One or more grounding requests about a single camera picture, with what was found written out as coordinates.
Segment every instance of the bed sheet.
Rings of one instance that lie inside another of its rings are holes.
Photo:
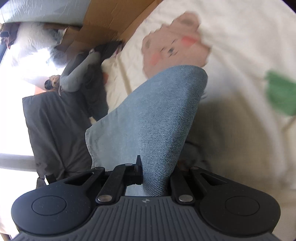
[[[185,11],[198,15],[202,41],[212,47],[204,67],[208,85],[188,139],[203,149],[215,173],[275,196],[282,208],[275,234],[293,240],[296,127],[282,131],[288,120],[264,94],[270,69],[296,79],[296,14],[284,2],[164,0],[123,51],[102,64],[110,111],[147,80],[143,38]]]

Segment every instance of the gray sleeve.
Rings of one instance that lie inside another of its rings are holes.
[[[100,67],[101,55],[99,52],[89,54],[81,63],[77,62],[77,58],[71,61],[60,77],[60,86],[62,89],[68,92],[79,90],[89,65],[97,65],[98,68]]]

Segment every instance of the blue denim fabric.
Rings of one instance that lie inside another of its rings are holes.
[[[147,80],[86,131],[92,167],[112,170],[140,154],[145,195],[165,195],[206,83],[205,71],[189,65]]]

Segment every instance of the cardboard box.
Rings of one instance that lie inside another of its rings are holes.
[[[161,0],[92,0],[83,26],[69,26],[58,50],[69,58],[111,40],[127,41]]]

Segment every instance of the gray ribbed panel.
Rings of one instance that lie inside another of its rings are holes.
[[[206,226],[190,206],[170,197],[121,197],[111,206],[99,207],[82,227],[56,237],[21,233],[15,241],[276,241],[272,234],[251,238],[228,237]]]

